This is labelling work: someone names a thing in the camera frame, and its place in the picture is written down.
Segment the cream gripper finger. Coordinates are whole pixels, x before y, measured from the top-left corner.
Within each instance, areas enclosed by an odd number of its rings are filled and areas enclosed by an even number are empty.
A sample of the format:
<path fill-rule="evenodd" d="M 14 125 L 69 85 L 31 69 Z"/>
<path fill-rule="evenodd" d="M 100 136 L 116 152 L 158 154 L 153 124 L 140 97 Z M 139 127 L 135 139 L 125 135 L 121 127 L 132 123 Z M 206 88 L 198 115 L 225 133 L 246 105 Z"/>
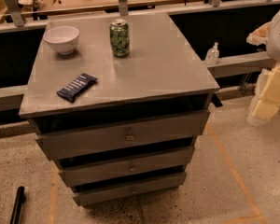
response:
<path fill-rule="evenodd" d="M 263 69 L 251 103 L 251 117 L 271 119 L 280 109 L 280 63 L 272 70 Z"/>

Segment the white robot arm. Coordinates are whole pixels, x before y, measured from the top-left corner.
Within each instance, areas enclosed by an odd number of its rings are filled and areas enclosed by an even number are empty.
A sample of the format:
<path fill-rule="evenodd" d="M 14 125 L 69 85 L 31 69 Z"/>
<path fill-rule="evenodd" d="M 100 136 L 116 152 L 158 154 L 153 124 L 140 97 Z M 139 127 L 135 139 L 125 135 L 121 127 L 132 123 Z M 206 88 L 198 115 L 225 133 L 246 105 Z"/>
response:
<path fill-rule="evenodd" d="M 251 33 L 246 42 L 264 44 L 268 57 L 276 61 L 271 71 L 261 71 L 251 101 L 248 120 L 257 125 L 270 120 L 280 109 L 280 10 L 270 22 Z"/>

